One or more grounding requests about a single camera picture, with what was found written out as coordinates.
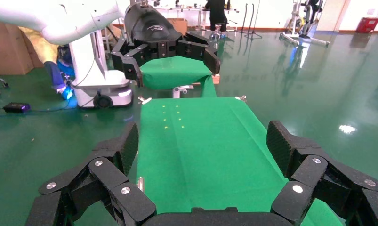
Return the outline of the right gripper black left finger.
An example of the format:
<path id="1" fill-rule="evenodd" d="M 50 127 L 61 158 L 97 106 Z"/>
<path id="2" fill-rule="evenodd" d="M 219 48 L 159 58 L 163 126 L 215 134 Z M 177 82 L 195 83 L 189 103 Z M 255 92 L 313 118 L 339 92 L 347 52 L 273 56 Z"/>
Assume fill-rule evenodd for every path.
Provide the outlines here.
<path id="1" fill-rule="evenodd" d="M 118 137 L 99 142 L 82 163 L 44 182 L 26 225 L 72 226 L 96 202 L 120 226 L 143 225 L 156 215 L 156 206 L 128 178 L 138 142 L 138 127 L 130 122 Z"/>

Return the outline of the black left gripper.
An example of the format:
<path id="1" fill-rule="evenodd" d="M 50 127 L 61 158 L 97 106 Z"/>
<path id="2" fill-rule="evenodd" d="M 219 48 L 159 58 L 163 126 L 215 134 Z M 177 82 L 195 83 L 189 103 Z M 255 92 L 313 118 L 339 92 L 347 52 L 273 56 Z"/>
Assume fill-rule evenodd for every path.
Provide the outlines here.
<path id="1" fill-rule="evenodd" d="M 182 35 L 151 5 L 130 5 L 124 25 L 133 43 L 119 39 L 111 51 L 112 62 L 115 70 L 139 87 L 143 86 L 140 66 L 159 58 L 181 56 L 202 61 L 213 74 L 219 74 L 221 61 L 212 41 L 193 32 Z"/>

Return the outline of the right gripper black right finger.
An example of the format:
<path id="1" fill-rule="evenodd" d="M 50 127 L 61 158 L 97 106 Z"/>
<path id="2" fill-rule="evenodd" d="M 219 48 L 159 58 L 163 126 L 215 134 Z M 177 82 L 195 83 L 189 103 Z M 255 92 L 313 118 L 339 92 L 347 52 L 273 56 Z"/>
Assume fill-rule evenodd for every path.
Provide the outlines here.
<path id="1" fill-rule="evenodd" d="M 326 203 L 348 226 L 378 226 L 378 180 L 334 160 L 314 141 L 270 121 L 267 147 L 288 180 L 271 212 L 300 225 L 314 200 Z"/>

